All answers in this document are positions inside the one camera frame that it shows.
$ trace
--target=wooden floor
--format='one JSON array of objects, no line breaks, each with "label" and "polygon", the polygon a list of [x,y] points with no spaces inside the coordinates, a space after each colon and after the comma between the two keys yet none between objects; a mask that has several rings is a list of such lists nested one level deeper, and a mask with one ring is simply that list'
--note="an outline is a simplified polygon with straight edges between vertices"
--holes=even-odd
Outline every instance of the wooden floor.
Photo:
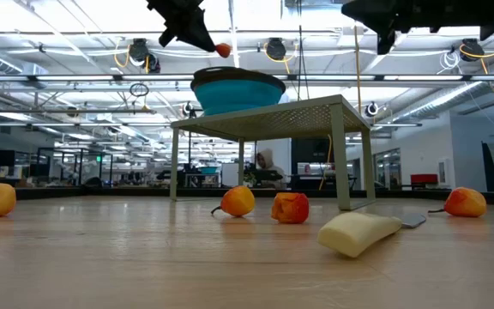
[{"label": "wooden floor", "polygon": [[[19,202],[0,218],[4,308],[494,308],[494,207],[433,215],[358,259],[317,244],[338,210],[311,199],[304,225],[212,217],[218,199],[74,197]],[[400,216],[440,202],[381,199]]]}]

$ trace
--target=ceiling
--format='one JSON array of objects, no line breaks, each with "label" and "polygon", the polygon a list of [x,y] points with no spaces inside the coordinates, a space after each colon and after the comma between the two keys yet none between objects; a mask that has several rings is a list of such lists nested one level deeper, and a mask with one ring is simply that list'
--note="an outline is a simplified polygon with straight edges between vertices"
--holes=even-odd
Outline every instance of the ceiling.
[{"label": "ceiling", "polygon": [[[191,74],[211,66],[235,65],[233,56],[220,58],[178,41],[162,48],[158,38],[165,30],[165,21],[155,11],[146,8],[145,0],[34,0],[29,2],[34,13],[25,9],[24,3],[21,0],[0,0],[0,55],[11,63],[37,64],[51,75],[143,74],[142,69],[133,64],[122,68],[114,60],[117,51],[118,60],[125,62],[127,45],[135,38],[148,40],[148,47],[159,59],[161,73],[164,74]],[[215,44],[232,45],[228,5],[228,0],[205,0],[201,5],[205,9],[205,22]],[[283,39],[288,55],[292,56],[288,63],[289,70],[292,74],[298,72],[300,57],[295,52],[295,45],[300,41],[299,21],[303,25],[303,66],[307,74],[356,74],[356,30],[360,73],[370,75],[458,74],[457,68],[444,69],[444,55],[451,46],[458,47],[462,39],[479,37],[478,27],[442,28],[438,33],[430,33],[427,28],[413,29],[408,34],[398,34],[396,46],[389,55],[383,57],[376,55],[376,34],[342,15],[340,5],[307,6],[301,19],[296,13],[282,7],[282,1],[236,0],[233,5],[238,66],[269,74],[285,74],[287,70],[283,63],[270,61],[264,52],[264,44],[273,37]],[[486,52],[494,52],[494,36],[480,44]],[[488,64],[493,63],[494,58],[490,58]],[[481,71],[479,62],[458,64],[465,74]],[[88,82],[79,85],[93,86]],[[100,91],[59,91],[55,97],[51,96],[56,90],[47,90],[38,94],[38,100],[47,100],[43,108],[51,109],[77,106],[111,112],[133,107],[133,100],[124,104],[123,98],[114,89],[117,89],[116,84],[105,85],[107,87]],[[190,91],[188,82],[159,82],[154,85],[161,87],[161,91],[152,91],[146,96],[146,105],[155,114],[114,114],[111,116],[112,121],[168,123],[182,117],[180,109],[185,102],[196,104],[196,97]],[[20,86],[19,83],[0,84],[0,93],[20,100],[25,106],[32,106],[34,92],[31,89],[21,91]],[[53,82],[49,86],[71,87],[66,82]],[[289,100],[296,100],[296,90],[292,85],[287,86]],[[309,86],[312,98],[343,94],[352,104],[358,104],[358,91],[354,87],[337,87],[333,84]],[[394,99],[406,91],[425,94],[438,90],[407,85],[362,86],[361,98],[365,104],[375,101],[390,109],[397,107]],[[301,90],[300,96],[307,96],[305,88]],[[144,105],[143,99],[139,101],[134,108]],[[12,104],[2,107],[19,108]],[[85,118],[85,115],[79,118],[51,115],[51,119],[63,122],[93,121]],[[136,130],[154,140],[161,138],[162,132],[168,132],[165,128]]]}]

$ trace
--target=bowl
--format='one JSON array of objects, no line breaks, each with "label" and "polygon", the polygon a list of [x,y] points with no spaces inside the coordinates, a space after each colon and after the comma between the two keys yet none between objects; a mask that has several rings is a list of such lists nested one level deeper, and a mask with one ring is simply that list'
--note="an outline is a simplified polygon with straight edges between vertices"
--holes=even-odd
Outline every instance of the bowl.
[{"label": "bowl", "polygon": [[273,76],[233,67],[198,70],[190,86],[205,116],[276,105],[286,90]]}]

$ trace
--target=white sponge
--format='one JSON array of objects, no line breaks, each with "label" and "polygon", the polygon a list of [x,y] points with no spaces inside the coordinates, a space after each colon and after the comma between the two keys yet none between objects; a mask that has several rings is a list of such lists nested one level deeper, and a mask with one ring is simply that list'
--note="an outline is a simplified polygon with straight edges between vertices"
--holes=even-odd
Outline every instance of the white sponge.
[{"label": "white sponge", "polygon": [[345,213],[327,222],[317,242],[348,257],[355,258],[378,240],[397,232],[401,220],[380,215]]}]

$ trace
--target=white table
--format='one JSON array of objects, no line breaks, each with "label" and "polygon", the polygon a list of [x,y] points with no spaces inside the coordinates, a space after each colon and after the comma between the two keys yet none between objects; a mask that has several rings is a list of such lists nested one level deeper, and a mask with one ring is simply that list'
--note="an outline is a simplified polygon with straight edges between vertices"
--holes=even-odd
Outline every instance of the white table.
[{"label": "white table", "polygon": [[[171,199],[177,200],[178,136],[187,130],[207,136],[239,142],[238,183],[244,178],[244,142],[289,137],[315,137],[330,134],[333,138],[334,168],[339,208],[354,210],[375,201],[370,125],[342,95],[266,106],[240,112],[181,120],[171,123],[172,172]],[[350,203],[346,170],[345,133],[361,132],[363,145],[364,181],[367,199]]]}]

